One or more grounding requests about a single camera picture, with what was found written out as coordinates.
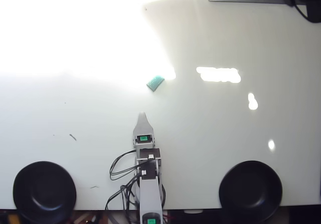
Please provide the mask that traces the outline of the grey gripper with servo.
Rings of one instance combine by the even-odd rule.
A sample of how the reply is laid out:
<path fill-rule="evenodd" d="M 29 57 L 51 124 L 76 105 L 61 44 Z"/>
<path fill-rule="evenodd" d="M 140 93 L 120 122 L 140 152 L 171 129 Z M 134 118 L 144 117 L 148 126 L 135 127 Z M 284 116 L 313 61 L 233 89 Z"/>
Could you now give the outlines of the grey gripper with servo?
<path fill-rule="evenodd" d="M 145 112 L 138 114 L 137 124 L 133 130 L 133 147 L 135 149 L 152 149 L 155 147 L 155 134 L 148 122 Z"/>

